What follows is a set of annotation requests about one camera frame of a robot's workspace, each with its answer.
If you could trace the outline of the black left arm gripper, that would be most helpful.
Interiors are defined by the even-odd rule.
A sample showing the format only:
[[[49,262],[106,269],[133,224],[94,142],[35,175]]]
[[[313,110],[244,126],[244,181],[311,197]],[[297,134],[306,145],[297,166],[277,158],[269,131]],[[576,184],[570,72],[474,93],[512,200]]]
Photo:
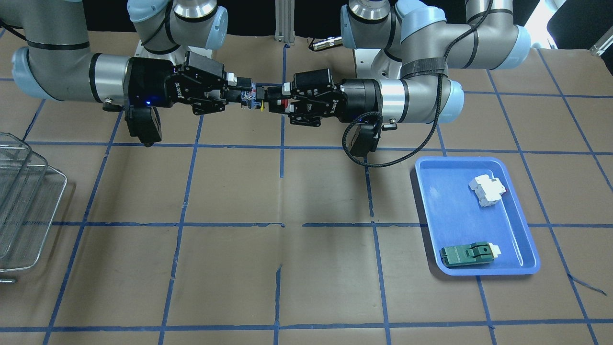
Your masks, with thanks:
[[[374,79],[343,79],[335,83],[330,69],[294,74],[291,83],[257,85],[257,96],[290,96],[270,100],[265,109],[289,117],[292,125],[319,127],[323,118],[348,124],[366,112],[380,112],[383,97]]]

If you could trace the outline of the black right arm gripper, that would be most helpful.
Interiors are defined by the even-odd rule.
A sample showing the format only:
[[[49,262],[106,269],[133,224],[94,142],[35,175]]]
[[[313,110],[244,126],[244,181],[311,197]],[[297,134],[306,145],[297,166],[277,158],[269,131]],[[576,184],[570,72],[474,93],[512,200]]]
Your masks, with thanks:
[[[228,103],[248,104],[252,78],[227,72],[222,63],[187,52],[181,65],[166,59],[132,57],[126,70],[127,108],[190,105],[195,115],[224,111]]]

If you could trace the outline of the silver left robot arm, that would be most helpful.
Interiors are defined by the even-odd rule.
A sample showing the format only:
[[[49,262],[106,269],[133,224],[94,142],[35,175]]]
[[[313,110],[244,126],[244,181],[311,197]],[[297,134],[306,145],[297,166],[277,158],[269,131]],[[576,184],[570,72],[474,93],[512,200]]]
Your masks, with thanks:
[[[514,24],[510,0],[467,0],[465,24],[449,23],[440,7],[420,0],[351,0],[340,9],[343,45],[377,49],[397,62],[397,72],[335,83],[329,69],[300,72],[281,86],[254,87],[238,100],[255,102],[289,117],[291,124],[318,127],[322,118],[350,123],[370,112],[374,121],[437,124],[461,113],[462,85],[449,69],[512,69],[531,48],[528,30]]]

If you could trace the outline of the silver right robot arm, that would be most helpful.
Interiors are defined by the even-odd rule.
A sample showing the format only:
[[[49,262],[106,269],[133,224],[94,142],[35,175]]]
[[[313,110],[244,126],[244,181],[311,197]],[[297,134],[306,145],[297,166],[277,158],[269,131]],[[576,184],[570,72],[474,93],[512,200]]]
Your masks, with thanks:
[[[125,111],[176,103],[195,115],[223,111],[242,78],[191,48],[221,48],[227,10],[215,0],[130,0],[126,8],[145,56],[93,53],[80,0],[3,0],[1,24],[24,31],[26,45],[12,57],[20,90]]]

